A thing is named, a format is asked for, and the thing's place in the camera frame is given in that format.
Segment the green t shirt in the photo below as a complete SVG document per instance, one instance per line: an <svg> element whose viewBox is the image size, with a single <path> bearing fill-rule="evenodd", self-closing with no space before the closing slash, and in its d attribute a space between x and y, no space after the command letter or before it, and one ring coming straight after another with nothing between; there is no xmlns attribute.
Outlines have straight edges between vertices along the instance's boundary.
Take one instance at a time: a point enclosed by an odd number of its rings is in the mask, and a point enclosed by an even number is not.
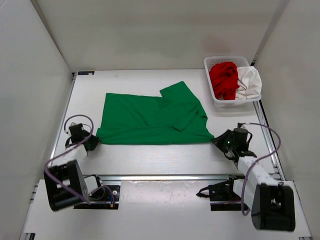
<svg viewBox="0 0 320 240"><path fill-rule="evenodd" d="M96 136L105 145L209 143L208 116L184 81L160 96L107 93Z"/></svg>

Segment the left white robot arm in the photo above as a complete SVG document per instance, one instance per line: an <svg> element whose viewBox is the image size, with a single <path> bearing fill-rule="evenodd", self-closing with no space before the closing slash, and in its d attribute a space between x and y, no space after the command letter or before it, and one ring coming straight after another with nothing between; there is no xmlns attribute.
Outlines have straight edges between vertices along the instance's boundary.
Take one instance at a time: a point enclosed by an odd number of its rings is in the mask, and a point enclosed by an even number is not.
<svg viewBox="0 0 320 240"><path fill-rule="evenodd" d="M73 122L68 127L66 133L69 138L65 142L67 151L89 136L90 132L85 129L85 126L86 124ZM51 175L86 201L90 201L91 198L100 200L105 194L105 188L101 185L100 178L95 174L84 177L79 166L79 163L88 156L88 152L95 150L99 143L100 139L92 135L79 147L58 158L48 167L48 172ZM44 173L44 181L48 203L52 211L57 212L84 202L63 188L61 184L55 182L46 172Z"/></svg>

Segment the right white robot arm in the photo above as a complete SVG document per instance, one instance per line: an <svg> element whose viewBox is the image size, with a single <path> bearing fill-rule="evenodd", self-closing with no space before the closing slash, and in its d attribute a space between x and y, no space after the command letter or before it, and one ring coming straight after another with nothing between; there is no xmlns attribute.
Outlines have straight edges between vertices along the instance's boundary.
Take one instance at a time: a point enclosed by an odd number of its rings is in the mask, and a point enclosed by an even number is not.
<svg viewBox="0 0 320 240"><path fill-rule="evenodd" d="M212 139L243 176L210 184L196 194L210 200L211 211L241 211L250 215L257 230L293 232L296 228L293 189L274 179L260 164L262 157L249 149L253 134L239 123Z"/></svg>

